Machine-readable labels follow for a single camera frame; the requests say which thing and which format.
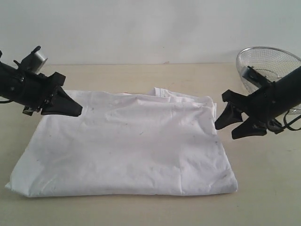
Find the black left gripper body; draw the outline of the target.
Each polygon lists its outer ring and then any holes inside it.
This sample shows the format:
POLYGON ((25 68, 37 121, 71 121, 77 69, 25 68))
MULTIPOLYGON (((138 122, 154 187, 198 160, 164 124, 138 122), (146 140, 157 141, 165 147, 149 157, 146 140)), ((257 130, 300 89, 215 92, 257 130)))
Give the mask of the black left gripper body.
POLYGON ((63 86, 65 76, 55 72, 51 76, 32 73, 24 68, 21 62, 17 65, 16 78, 21 82, 21 91, 13 97, 13 101, 24 106, 23 113, 32 115, 39 112, 56 88, 63 86))

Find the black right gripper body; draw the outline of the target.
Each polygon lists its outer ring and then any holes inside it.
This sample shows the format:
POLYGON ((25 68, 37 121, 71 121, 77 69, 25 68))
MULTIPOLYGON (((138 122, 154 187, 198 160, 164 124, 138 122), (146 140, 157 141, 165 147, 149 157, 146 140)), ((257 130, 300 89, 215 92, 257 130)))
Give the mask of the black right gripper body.
POLYGON ((275 82, 270 82, 257 73, 259 89, 248 96, 227 90, 222 94, 222 100, 232 103, 242 112, 242 119, 255 118, 265 123, 267 130, 276 134, 282 132, 282 124, 271 116, 270 108, 275 103, 275 82))

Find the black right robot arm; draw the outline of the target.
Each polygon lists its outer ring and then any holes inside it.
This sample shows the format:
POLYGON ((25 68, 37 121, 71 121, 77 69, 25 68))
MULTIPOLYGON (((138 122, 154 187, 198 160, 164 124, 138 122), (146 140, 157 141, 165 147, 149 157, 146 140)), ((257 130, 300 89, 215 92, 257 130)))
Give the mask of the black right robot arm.
POLYGON ((222 100, 227 105, 215 121, 217 130, 239 122, 232 130, 233 139, 251 136, 264 136, 268 131, 275 134, 285 129, 295 131, 292 124, 300 119, 288 122, 276 118, 282 114, 288 115, 290 110, 301 103, 301 69, 297 68, 278 81, 270 81, 252 67, 243 69, 242 77, 257 86, 258 89, 248 96, 227 90, 222 94, 222 100))

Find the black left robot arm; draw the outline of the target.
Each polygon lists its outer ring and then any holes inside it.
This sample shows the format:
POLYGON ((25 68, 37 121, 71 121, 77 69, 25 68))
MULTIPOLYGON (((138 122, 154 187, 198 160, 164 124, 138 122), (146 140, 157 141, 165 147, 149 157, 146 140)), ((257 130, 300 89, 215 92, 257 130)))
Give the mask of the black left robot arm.
POLYGON ((47 59, 41 52, 41 46, 37 46, 21 62, 14 61, 17 68, 1 62, 0 96, 5 98, 1 103, 23 105, 23 113, 28 116, 34 112, 80 116, 83 107, 63 89, 66 77, 58 72, 50 76, 40 73, 47 59))

